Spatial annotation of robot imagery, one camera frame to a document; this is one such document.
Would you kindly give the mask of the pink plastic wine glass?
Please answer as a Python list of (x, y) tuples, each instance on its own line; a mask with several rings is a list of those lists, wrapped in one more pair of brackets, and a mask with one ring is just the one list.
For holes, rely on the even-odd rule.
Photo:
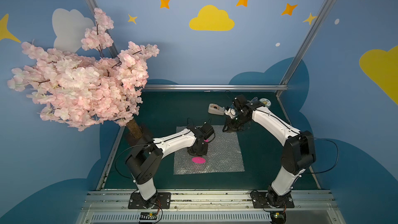
[(193, 157), (191, 160), (195, 164), (204, 164), (206, 162), (206, 159), (202, 157)]

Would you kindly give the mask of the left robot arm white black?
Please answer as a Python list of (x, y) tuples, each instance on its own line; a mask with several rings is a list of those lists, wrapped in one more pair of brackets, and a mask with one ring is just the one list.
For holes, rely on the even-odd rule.
[(182, 149), (187, 149), (191, 156), (203, 157), (207, 155), (208, 144), (214, 137), (215, 131), (211, 124), (204, 123), (201, 127), (189, 125), (182, 131), (163, 138), (154, 139), (145, 134), (138, 140), (137, 144), (131, 147), (125, 165), (139, 191), (140, 207), (150, 209), (159, 206), (158, 191), (153, 177), (163, 158)]

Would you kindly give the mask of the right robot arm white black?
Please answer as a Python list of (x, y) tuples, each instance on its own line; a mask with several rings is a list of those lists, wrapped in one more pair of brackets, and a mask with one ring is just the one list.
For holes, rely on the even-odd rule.
[(314, 136), (286, 123), (256, 98), (248, 101), (239, 95), (230, 107), (225, 108), (224, 114), (227, 118), (223, 132), (239, 132), (246, 123), (256, 122), (281, 143), (281, 168), (265, 198), (269, 206), (287, 206), (294, 183), (316, 161)]

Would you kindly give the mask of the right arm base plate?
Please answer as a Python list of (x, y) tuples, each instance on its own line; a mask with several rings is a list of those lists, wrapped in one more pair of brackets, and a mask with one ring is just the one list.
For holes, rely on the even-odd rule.
[(295, 208), (291, 194), (279, 196), (273, 191), (260, 192), (253, 190), (249, 193), (254, 208)]

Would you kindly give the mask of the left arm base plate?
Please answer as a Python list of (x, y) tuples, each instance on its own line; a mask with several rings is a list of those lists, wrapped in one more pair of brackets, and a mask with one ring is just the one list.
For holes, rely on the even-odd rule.
[(169, 209), (171, 203), (171, 193), (161, 192), (155, 193), (150, 199), (144, 200), (140, 193), (131, 194), (128, 209), (152, 209), (160, 207), (161, 209)]

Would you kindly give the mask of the bubble wrap sheet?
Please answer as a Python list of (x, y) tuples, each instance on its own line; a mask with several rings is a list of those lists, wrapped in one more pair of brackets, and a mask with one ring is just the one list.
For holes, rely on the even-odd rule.
[(208, 145), (204, 164), (195, 164), (186, 149), (174, 153), (174, 174), (204, 174), (204, 173), (229, 173), (243, 172), (245, 170), (241, 149), (236, 133), (222, 131), (223, 126), (213, 126), (215, 136)]

